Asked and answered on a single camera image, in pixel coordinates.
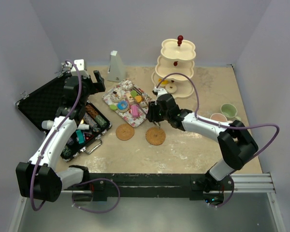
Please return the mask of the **cream plain donut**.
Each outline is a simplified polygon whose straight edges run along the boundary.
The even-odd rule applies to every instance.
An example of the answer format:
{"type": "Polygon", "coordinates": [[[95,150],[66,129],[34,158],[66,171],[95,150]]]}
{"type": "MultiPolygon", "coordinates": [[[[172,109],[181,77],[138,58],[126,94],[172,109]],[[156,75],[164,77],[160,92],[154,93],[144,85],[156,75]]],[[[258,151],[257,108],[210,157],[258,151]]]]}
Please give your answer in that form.
{"type": "Polygon", "coordinates": [[[177,91],[177,86],[176,84],[174,83],[168,83],[166,86],[165,86],[165,90],[170,93],[170,94],[173,94],[173,93],[176,93],[177,91]]]}

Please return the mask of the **yellow glazed donut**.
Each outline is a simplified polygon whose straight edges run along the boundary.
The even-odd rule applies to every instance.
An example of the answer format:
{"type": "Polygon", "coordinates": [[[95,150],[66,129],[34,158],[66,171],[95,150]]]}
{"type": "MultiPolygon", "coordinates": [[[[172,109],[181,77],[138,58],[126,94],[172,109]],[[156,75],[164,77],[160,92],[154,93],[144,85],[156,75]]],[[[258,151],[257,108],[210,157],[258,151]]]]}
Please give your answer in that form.
{"type": "Polygon", "coordinates": [[[160,87],[165,87],[167,84],[169,83],[169,81],[168,80],[164,80],[164,81],[162,81],[161,83],[160,83],[160,87]]]}

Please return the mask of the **orange macaron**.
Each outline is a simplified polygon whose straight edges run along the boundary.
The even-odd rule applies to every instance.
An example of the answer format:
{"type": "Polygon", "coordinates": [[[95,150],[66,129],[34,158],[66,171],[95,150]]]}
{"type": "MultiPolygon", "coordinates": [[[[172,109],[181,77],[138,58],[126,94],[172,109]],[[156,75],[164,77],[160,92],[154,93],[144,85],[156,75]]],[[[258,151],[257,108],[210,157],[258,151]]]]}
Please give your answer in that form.
{"type": "Polygon", "coordinates": [[[142,97],[140,95],[137,95],[134,97],[134,100],[137,102],[137,103],[141,103],[143,101],[142,97]]]}

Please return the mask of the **pink cake slice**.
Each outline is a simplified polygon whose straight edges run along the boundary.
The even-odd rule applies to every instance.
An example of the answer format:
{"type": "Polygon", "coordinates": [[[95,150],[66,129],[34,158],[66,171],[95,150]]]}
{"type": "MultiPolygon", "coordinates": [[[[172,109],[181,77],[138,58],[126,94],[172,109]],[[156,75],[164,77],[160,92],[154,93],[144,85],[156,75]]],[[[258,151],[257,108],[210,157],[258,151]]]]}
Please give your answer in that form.
{"type": "Polygon", "coordinates": [[[138,118],[140,116],[138,109],[139,109],[139,107],[136,104],[131,106],[130,113],[131,113],[133,118],[138,118]]]}

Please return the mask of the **cream cake slice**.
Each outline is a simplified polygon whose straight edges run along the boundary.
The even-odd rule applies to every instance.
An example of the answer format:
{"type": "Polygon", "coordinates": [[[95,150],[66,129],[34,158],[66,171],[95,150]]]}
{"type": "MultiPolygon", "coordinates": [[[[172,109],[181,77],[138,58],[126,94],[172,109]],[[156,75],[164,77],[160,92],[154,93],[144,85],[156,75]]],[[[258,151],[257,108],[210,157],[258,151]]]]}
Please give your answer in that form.
{"type": "Polygon", "coordinates": [[[130,93],[126,93],[125,98],[129,104],[134,104],[134,98],[132,97],[130,93]]]}

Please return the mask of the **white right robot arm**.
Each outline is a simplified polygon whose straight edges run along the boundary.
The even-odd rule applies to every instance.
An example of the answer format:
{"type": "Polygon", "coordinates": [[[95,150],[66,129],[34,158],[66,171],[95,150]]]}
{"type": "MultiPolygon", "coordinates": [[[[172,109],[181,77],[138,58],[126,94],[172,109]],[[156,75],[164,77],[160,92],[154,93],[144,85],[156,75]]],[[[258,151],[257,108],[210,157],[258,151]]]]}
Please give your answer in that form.
{"type": "Polygon", "coordinates": [[[200,134],[219,144],[222,158],[207,172],[205,181],[212,190],[218,189],[233,171],[242,169],[259,150],[241,121],[228,124],[196,116],[191,110],[179,108],[171,94],[149,102],[146,118],[153,123],[165,120],[175,129],[200,134]]]}

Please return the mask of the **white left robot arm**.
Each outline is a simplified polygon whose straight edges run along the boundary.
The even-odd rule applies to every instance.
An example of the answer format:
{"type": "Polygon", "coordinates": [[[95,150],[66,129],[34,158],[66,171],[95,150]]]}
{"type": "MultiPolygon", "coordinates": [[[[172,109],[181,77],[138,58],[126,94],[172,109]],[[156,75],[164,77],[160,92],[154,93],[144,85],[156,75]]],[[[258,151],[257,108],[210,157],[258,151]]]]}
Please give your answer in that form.
{"type": "Polygon", "coordinates": [[[72,165],[63,172],[55,168],[68,140],[77,131],[85,114],[90,95],[104,92],[104,78],[98,70],[93,72],[96,81],[90,77],[78,78],[68,72],[55,78],[21,100],[18,109],[38,128],[42,122],[54,123],[35,154],[27,162],[16,167],[16,176],[23,197],[54,202],[62,190],[71,186],[87,189],[90,185],[86,167],[72,165]]]}

